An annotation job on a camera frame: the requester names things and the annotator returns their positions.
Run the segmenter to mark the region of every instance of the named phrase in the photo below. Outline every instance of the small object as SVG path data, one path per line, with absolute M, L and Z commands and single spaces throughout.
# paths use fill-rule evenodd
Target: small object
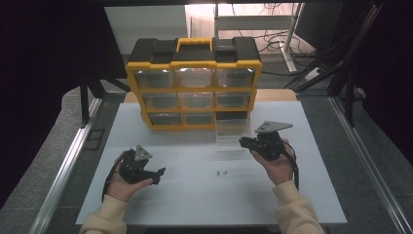
M 152 154 L 148 153 L 142 146 L 137 145 L 136 151 L 133 149 L 125 150 L 118 157 L 112 169 L 110 170 L 109 175 L 105 180 L 102 191 L 102 201 L 104 195 L 107 193 L 110 182 L 112 181 L 112 176 L 117 173 L 115 172 L 118 165 L 120 165 L 119 175 L 127 183 L 138 183 L 147 178 L 152 178 L 152 184 L 158 184 L 161 180 L 161 176 L 164 175 L 166 168 L 161 168 L 157 172 L 148 172 L 144 170 L 144 167 L 149 162 L 149 159 L 152 158 Z
M 294 171 L 295 186 L 298 189 L 298 166 L 295 159 L 286 152 L 278 130 L 291 128 L 292 124 L 265 121 L 255 132 L 257 137 L 243 136 L 239 139 L 242 148 L 254 150 L 267 161 L 275 161 L 284 155 Z

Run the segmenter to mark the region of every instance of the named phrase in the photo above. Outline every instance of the aluminum rail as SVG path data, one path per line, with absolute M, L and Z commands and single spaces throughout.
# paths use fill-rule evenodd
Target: aluminum rail
M 46 196 L 45 201 L 43 202 L 42 207 L 40 208 L 39 213 L 37 214 L 36 219 L 31 226 L 29 231 L 30 234 L 40 234 L 45 233 L 49 223 L 52 219 L 52 216 L 56 210 L 58 201 L 60 200 L 61 194 L 64 191 L 64 188 L 67 184 L 67 181 L 70 178 L 70 174 L 74 168 L 76 160 L 80 154 L 83 144 L 89 134 L 89 131 L 92 128 L 95 115 L 101 104 L 101 99 L 95 98 L 92 101 L 92 104 L 89 108 L 89 113 L 91 119 L 85 128 L 80 129 L 72 144 L 70 145 L 69 150 L 67 151 L 66 156 L 64 157 L 63 163 L 56 175 L 55 181 L 52 184 L 51 189 L 49 190 L 48 195 Z

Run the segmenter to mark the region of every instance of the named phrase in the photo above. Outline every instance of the person's left hand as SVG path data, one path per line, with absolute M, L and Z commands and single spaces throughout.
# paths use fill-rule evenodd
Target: person's left hand
M 152 184 L 153 179 L 148 178 L 141 182 L 130 184 L 127 183 L 122 177 L 119 175 L 119 168 L 120 164 L 116 168 L 116 172 L 112 176 L 112 180 L 110 181 L 109 187 L 107 188 L 107 195 L 116 198 L 123 202 L 128 202 L 131 198 L 131 195 L 136 192 L 137 190 L 144 188 L 150 184 Z

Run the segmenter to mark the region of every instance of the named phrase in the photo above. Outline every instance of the metal bracket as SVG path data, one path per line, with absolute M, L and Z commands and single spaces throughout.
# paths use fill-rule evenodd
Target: metal bracket
M 134 161 L 142 161 L 150 158 L 152 158 L 152 154 L 138 144 L 136 146 L 136 151 L 134 152 Z
M 279 130 L 291 128 L 292 124 L 290 123 L 280 123 L 273 121 L 265 121 L 260 127 L 258 127 L 255 132 L 258 134 L 267 134 L 273 133 Z

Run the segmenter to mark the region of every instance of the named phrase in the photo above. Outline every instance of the wall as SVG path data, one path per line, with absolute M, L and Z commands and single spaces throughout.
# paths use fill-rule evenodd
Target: wall
M 188 36 L 184 6 L 107 7 L 105 11 L 122 55 L 131 53 L 138 38 Z

